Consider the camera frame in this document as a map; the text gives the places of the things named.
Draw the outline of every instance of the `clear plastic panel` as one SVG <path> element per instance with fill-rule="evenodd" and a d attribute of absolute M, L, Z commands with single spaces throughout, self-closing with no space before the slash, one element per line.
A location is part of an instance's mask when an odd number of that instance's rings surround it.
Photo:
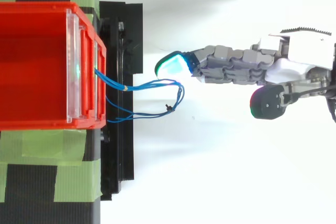
<path fill-rule="evenodd" d="M 94 53 L 94 68 L 95 69 L 97 69 L 98 70 L 98 50 L 99 50 L 99 48 L 98 48 L 98 43 L 95 41 L 94 42 L 95 43 L 95 53 Z M 95 85 L 94 85 L 94 107 L 95 107 L 95 115 L 96 115 L 96 120 L 97 120 L 97 118 L 98 118 L 98 77 L 97 77 L 97 75 L 94 73 L 94 70 L 93 70 L 93 74 L 95 75 Z"/>
<path fill-rule="evenodd" d="M 81 62 L 79 18 L 67 10 L 67 122 L 80 118 L 81 111 Z"/>

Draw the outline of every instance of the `red plastic bin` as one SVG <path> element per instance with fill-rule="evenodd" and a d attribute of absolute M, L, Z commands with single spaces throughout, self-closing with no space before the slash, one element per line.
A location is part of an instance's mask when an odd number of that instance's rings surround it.
<path fill-rule="evenodd" d="M 106 124 L 106 48 L 71 2 L 0 3 L 0 131 Z"/>

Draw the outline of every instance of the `white backdrop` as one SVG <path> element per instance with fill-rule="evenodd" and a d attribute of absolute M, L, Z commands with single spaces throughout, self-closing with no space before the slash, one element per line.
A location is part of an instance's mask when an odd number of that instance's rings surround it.
<path fill-rule="evenodd" d="M 294 26 L 334 31 L 334 0 L 103 0 L 144 4 L 144 74 L 172 51 L 249 48 Z M 336 125 L 325 99 L 255 120 L 255 86 L 183 81 L 173 114 L 134 122 L 135 181 L 102 203 L 105 223 L 336 223 Z M 176 90 L 134 94 L 134 110 L 164 111 Z"/>

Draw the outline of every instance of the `screw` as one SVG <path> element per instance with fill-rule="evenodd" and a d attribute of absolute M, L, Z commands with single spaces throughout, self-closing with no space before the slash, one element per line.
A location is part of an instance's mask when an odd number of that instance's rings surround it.
<path fill-rule="evenodd" d="M 119 31 L 124 31 L 124 22 L 119 22 L 118 23 L 118 29 L 119 29 Z"/>

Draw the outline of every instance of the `robotic hand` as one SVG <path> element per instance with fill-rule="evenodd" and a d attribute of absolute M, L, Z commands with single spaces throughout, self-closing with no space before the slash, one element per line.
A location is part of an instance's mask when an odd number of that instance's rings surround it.
<path fill-rule="evenodd" d="M 263 86 L 250 101 L 255 118 L 278 118 L 299 98 L 323 95 L 336 121 L 335 43 L 331 33 L 299 27 L 262 38 L 247 50 L 207 46 L 177 51 L 160 60 L 155 72 L 164 62 L 182 56 L 201 82 Z"/>

